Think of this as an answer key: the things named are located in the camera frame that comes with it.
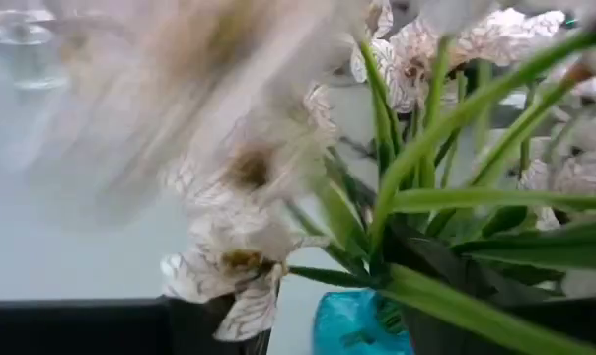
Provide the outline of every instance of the turquoise plastic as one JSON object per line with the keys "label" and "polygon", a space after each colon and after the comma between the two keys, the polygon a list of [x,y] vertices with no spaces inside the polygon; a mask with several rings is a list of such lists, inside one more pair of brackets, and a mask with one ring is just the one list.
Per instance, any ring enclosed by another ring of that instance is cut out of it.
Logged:
{"label": "turquoise plastic", "polygon": [[390,334],[375,319],[373,291],[330,292],[320,301],[314,355],[413,355],[410,335]]}

